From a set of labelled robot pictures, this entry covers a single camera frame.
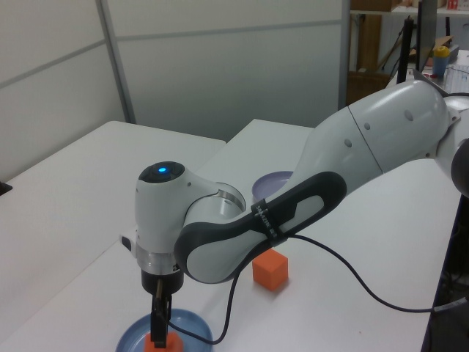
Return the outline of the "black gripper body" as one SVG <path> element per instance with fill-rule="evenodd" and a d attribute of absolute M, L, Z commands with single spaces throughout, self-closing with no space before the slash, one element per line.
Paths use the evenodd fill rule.
<path fill-rule="evenodd" d="M 141 284 L 148 293 L 157 293 L 158 282 L 162 281 L 162 293 L 176 293 L 183 285 L 183 272 L 175 271 L 168 275 L 155 275 L 141 270 Z"/>

